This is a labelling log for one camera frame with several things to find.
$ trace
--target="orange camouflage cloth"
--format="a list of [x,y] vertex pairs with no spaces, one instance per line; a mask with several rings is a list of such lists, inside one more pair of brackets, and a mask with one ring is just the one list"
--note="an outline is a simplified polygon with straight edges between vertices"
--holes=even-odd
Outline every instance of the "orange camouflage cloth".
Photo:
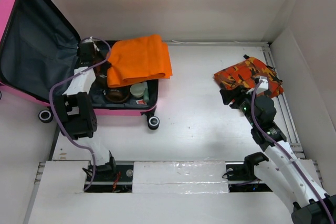
[[283,93],[282,81],[278,79],[274,69],[254,57],[249,57],[241,63],[223,69],[214,76],[220,87],[227,90],[233,90],[238,86],[244,86],[247,89],[254,88],[256,86],[255,77],[265,76],[268,78],[269,89],[263,95],[273,98]]

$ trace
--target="orange towel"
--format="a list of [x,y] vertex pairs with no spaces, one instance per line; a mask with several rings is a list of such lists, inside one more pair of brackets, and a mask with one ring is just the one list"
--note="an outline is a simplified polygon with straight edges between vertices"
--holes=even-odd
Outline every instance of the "orange towel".
[[159,35],[115,43],[109,62],[112,67],[107,72],[107,83],[111,88],[173,75],[168,45]]

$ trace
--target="white floor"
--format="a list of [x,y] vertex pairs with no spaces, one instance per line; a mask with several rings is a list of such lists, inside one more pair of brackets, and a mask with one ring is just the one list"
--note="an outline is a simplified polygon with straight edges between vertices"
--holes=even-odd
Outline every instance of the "white floor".
[[[170,46],[169,50],[173,77],[159,83],[160,127],[150,131],[145,116],[99,116],[94,137],[120,161],[243,161],[260,151],[243,114],[223,105],[213,74],[243,61],[244,54],[265,61],[261,47]],[[275,103],[275,121],[288,137],[277,99]],[[88,152],[60,135],[53,160],[88,159]]]
[[[243,161],[259,146],[245,117],[223,105],[213,74],[243,61],[244,54],[265,60],[260,47],[170,46],[173,77],[159,84],[159,129],[150,131],[144,116],[99,116],[94,137],[118,161]],[[289,136],[275,103],[275,121]],[[83,193],[87,162],[80,160],[90,155],[61,135],[53,160],[67,162],[47,163],[29,224],[292,223],[273,193],[229,194],[225,183],[221,194],[150,193],[143,187],[132,194]]]
[[48,158],[56,125],[39,121],[38,113],[42,109],[42,106],[2,91],[0,223],[23,223],[38,164]]
[[29,224],[290,224],[273,193],[83,193],[86,161],[47,162]]

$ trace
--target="open suitcase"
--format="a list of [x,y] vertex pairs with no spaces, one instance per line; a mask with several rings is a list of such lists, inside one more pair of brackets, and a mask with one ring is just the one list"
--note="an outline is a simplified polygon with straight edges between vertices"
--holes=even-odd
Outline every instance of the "open suitcase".
[[[0,0],[0,84],[24,99],[49,107],[50,88],[74,75],[81,41],[73,26],[51,0]],[[105,56],[107,45],[98,44]],[[62,95],[70,82],[57,90]],[[150,129],[159,126],[154,116],[158,99],[158,80],[148,81],[150,101],[137,104],[109,102],[95,83],[90,90],[97,115],[146,115]],[[49,109],[39,113],[42,122],[51,122]]]

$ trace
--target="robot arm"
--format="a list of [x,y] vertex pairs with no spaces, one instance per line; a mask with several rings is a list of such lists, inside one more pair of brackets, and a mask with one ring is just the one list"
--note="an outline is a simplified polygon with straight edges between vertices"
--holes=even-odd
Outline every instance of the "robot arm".
[[[256,93],[268,89],[268,82],[263,78],[257,81],[263,83],[259,86],[262,89]],[[336,219],[336,195],[329,196],[320,187],[302,166],[299,159],[292,152],[286,137],[274,122],[276,109],[271,98],[259,96],[255,99],[255,118],[264,132],[267,133],[277,144],[270,142],[254,124],[251,112],[252,90],[240,89],[239,91],[228,91],[222,89],[223,103],[230,105],[233,109],[240,109],[251,126],[251,134],[255,142],[260,146],[262,152],[251,154],[245,157],[243,170],[233,171],[248,174],[264,181],[269,188],[280,198],[291,213],[294,224],[299,223],[333,223],[327,215],[319,199],[325,203],[333,220]],[[296,169],[294,163],[299,167],[308,182],[303,179],[302,174]]]
[[[70,137],[79,145],[90,147],[93,150],[96,157],[96,175],[110,180],[117,173],[114,157],[98,137],[93,138],[93,133],[97,130],[97,117],[92,107],[89,91],[96,80],[96,74],[94,69],[84,72],[93,65],[93,54],[99,53],[99,49],[92,40],[85,42],[80,45],[80,51],[81,48],[86,47],[86,51],[91,52],[80,56],[78,66],[74,70],[74,74],[81,72],[81,75],[72,79],[70,86],[61,96],[54,98],[54,105]],[[89,166],[89,169],[84,168],[83,170],[91,176],[92,168]]]

